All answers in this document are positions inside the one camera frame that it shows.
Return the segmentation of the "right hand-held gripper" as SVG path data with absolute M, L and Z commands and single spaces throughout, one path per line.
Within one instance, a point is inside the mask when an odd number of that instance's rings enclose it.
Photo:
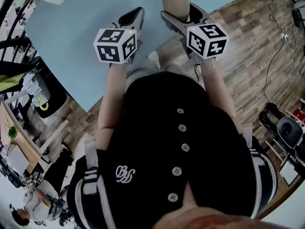
M 229 42 L 229 35 L 218 23 L 213 23 L 209 14 L 195 3 L 190 2 L 189 17 L 193 23 L 181 22 L 172 14 L 161 11 L 166 26 L 181 34 L 183 49 L 190 56 L 195 54 L 201 59 L 209 60 L 222 56 Z

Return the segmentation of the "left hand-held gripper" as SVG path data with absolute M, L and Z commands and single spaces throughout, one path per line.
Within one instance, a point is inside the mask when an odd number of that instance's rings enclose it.
M 111 23 L 108 28 L 98 31 L 93 42 L 100 62 L 112 64 L 133 63 L 138 50 L 139 37 L 145 17 L 143 7 L 122 15 L 118 23 Z

